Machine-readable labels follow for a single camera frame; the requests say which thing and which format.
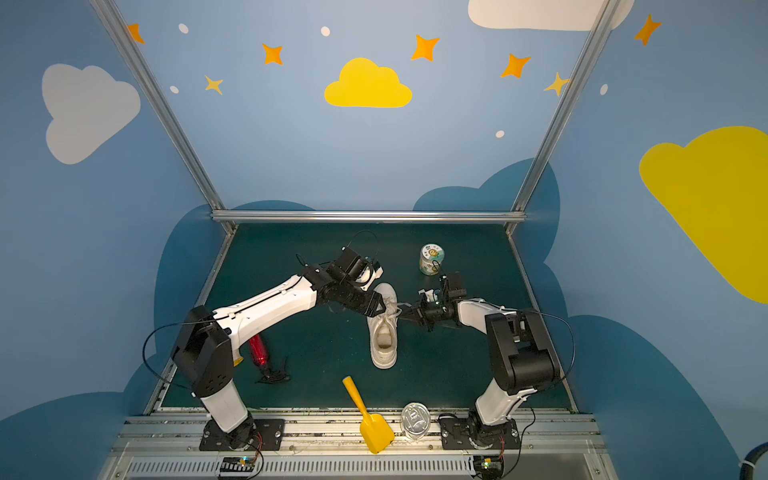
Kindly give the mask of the small circuit board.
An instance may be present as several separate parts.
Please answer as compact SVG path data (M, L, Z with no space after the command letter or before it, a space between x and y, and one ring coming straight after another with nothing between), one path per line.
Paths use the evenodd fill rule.
M218 479L248 479L256 473L255 457L224 457L218 467Z
M503 476L504 462L498 458L475 456L473 479L498 480Z

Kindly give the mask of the aluminium frame left post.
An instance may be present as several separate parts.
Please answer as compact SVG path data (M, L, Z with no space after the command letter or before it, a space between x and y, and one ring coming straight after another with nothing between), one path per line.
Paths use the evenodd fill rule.
M105 0L92 0L90 4L133 74L212 212L216 213L219 210L224 210L225 206L221 197L183 131L169 101L166 99L158 81L141 53L138 43L130 34L128 25L125 23L118 6L114 1Z

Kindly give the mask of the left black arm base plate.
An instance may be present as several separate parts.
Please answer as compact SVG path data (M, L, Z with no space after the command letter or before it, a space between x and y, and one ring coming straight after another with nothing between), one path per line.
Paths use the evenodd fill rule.
M247 418L231 432L224 432L214 420L209 420L199 443L200 451L277 451L280 449L285 420Z

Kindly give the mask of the white shoelace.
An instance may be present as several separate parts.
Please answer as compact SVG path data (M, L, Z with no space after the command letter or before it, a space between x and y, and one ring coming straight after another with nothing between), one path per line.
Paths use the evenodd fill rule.
M399 302L395 306L387 306L380 317L392 326L397 326L400 322L421 325L418 307L408 302Z

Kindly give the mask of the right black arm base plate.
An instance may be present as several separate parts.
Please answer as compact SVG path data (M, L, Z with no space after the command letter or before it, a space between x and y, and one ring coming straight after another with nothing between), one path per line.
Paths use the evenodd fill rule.
M513 420L489 426L475 412L467 418L445 413L438 416L437 423L445 450L506 450L521 446L520 432Z

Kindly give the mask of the left small circuit board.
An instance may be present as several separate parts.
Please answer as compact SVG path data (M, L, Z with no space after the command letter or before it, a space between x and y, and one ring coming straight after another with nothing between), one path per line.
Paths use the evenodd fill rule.
M248 479L256 473L255 457L224 457L218 467L218 479Z

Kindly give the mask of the yellow plastic toy shovel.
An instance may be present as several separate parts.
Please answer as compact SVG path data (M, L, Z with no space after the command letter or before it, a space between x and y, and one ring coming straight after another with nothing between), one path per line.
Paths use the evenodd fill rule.
M368 450L372 454L383 452L394 441L394 431L381 414L372 414L367 410L362 396L350 376L345 377L342 383L362 415L360 433Z

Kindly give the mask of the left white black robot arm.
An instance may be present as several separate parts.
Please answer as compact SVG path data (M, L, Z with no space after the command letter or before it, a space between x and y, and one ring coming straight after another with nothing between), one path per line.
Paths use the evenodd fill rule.
M170 360L185 378L193 397L211 419L200 444L208 451L257 450L258 427L234 381L239 349L262 331L318 304L336 302L374 317L386 311L373 283L383 274L376 258L346 245L326 265L304 262L283 283L239 303L210 310L190 310L170 351Z

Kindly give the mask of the aluminium front rail base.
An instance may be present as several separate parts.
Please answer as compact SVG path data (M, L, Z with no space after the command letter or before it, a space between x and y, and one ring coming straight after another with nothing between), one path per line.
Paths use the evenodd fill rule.
M523 409L515 420L521 446L445 450L437 418L428 434L407 441L400 413L382 415L395 432L380 454L369 452L351 409L265 409L255 419L284 419L277 451L200 451L209 415L199 409L162 410L125 420L101 470L102 479L218 479L224 457L255 457L248 479L473 479L475 456L504 462L505 479L615 479L596 420L562 409Z

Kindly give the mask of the green white tin can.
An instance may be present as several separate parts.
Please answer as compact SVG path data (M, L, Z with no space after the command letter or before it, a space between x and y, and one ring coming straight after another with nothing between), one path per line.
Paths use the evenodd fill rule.
M422 246L419 254L419 269L421 273L427 276L438 275L444 258L445 251L441 246L434 243Z

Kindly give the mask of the aluminium frame post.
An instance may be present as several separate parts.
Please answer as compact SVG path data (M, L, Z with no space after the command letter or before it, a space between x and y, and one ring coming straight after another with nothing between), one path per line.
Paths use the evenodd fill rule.
M520 217L520 220L510 220L504 225L505 233L509 241L513 240L516 226L525 221L525 213L528 204L530 203L536 187L556 150L558 141L566 129L568 121L599 56L607 43L613 30L614 19L618 17L619 10L622 8L623 4L624 1L618 0L604 1L601 9L598 11L595 23L586 38L574 69L571 72L570 82L566 85L565 92L560 95L560 99L558 100L557 107L542 143L515 197L511 212Z
M138 43L130 34L128 25L125 23L118 6L114 1L105 0L92 0L90 4L133 74L212 212L216 213L219 210L224 210L225 206L221 197L183 131L169 101L166 99L158 81L141 53Z

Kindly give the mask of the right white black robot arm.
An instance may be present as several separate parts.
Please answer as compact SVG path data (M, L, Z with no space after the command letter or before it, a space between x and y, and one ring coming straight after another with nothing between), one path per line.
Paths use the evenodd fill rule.
M520 442L512 414L532 395L561 383L568 375L537 310L508 308L471 298L459 273L440 276L440 287L420 290L418 300L401 303L400 318L429 331L471 327L486 335L492 380L468 417L443 425L459 446L495 447L506 439Z

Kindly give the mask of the aluminium frame back rail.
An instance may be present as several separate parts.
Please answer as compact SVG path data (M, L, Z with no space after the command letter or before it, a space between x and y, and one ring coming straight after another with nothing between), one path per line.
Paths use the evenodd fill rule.
M524 212L214 210L214 221L233 223L522 223Z

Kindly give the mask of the right small circuit board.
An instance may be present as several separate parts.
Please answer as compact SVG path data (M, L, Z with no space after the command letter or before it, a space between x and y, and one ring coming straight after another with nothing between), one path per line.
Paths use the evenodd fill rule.
M473 479L498 480L503 476L504 462L498 458L475 456Z

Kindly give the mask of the white sneaker shoe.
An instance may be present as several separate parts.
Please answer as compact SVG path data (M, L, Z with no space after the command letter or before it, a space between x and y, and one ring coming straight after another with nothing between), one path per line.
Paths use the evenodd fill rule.
M383 296L386 307L395 306L398 303L396 292L390 284L381 283L375 291ZM373 364L379 369L386 370L392 368L397 361L398 325L392 326L386 323L380 315L367 319L369 345Z

